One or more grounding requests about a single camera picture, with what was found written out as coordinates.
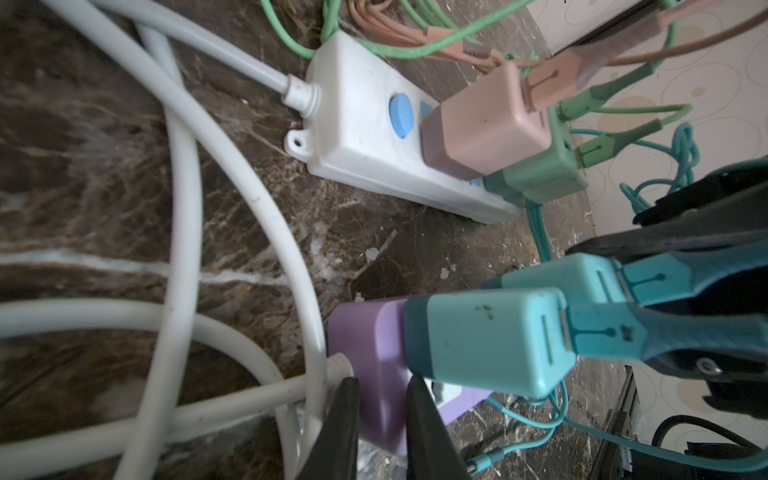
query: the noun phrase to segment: black cable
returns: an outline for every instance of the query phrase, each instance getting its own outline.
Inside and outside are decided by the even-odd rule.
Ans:
[[[673,427],[682,425],[684,423],[696,425],[710,430],[711,432],[715,432],[716,434],[729,439],[731,442],[737,445],[741,445],[747,449],[762,450],[759,446],[745,439],[741,435],[737,435],[736,433],[731,432],[729,429],[721,427],[716,423],[712,423],[709,420],[700,419],[699,417],[694,417],[691,415],[673,415],[670,418],[664,420],[656,429],[656,432],[654,432],[654,439],[650,441],[650,444],[654,447],[661,447],[661,443],[667,433]]]

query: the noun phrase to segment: marble floor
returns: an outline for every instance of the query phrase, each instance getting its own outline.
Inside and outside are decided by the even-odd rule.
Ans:
[[[174,10],[270,65],[303,76],[307,61],[283,46],[255,0],[167,0]],[[463,24],[501,0],[449,0]],[[160,105],[95,46],[36,2],[0,22],[0,299],[110,297],[161,302],[170,238],[170,174]],[[318,45],[319,0],[277,0],[304,45]],[[342,27],[356,31],[343,20]],[[131,28],[127,22],[122,23]],[[548,53],[523,11],[482,32],[516,53]],[[282,151],[301,119],[272,91],[184,46],[187,88],[245,153],[290,222],[327,316],[341,302],[476,288],[538,261],[525,215],[497,225],[312,177]],[[435,98],[477,78],[465,65],[393,62]],[[258,342],[286,376],[303,372],[300,331],[273,250],[231,182],[204,152],[203,274],[198,311]],[[586,195],[544,207],[554,249],[594,236]],[[57,333],[0,343],[0,442],[132,416],[154,347],[141,333]],[[572,416],[602,426],[624,369],[584,360],[567,378]],[[234,361],[194,345],[180,401],[254,385]],[[527,412],[522,402],[511,408]],[[486,405],[449,431],[462,455],[537,432]],[[479,478],[586,478],[598,441],[562,427],[545,446],[510,455]],[[107,459],[50,478],[110,478]],[[359,449],[360,478],[404,478],[403,460]],[[279,478],[274,421],[257,419],[171,445],[157,478]]]

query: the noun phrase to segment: white cord strain relief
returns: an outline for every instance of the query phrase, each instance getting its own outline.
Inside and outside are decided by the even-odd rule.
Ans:
[[[335,353],[328,357],[326,368],[329,389],[335,389],[346,377],[355,375],[352,363],[349,362],[349,359],[343,353]]]
[[[320,86],[288,75],[288,90],[283,94],[283,103],[297,110],[303,118],[310,118],[320,103]]]

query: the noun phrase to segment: power strip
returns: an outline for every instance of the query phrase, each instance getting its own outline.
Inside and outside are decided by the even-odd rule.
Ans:
[[[335,33],[315,53],[306,79],[319,85],[319,105],[303,130],[288,132],[284,146],[311,174],[482,223],[520,213],[482,182],[459,180],[424,163],[421,120],[438,102],[354,38]],[[404,122],[404,137],[390,120],[390,101],[404,101],[402,94],[405,109],[415,112],[411,128]]]

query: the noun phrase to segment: green plug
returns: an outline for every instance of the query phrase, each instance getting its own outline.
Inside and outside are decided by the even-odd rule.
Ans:
[[[576,158],[584,168],[594,167],[615,158],[629,144],[661,131],[662,127],[661,121],[654,120],[629,131],[602,134],[579,145],[579,148],[576,149]]]
[[[602,108],[618,92],[653,73],[653,67],[645,64],[608,83],[589,87],[575,97],[561,102],[558,114],[563,121],[576,120],[591,111]]]

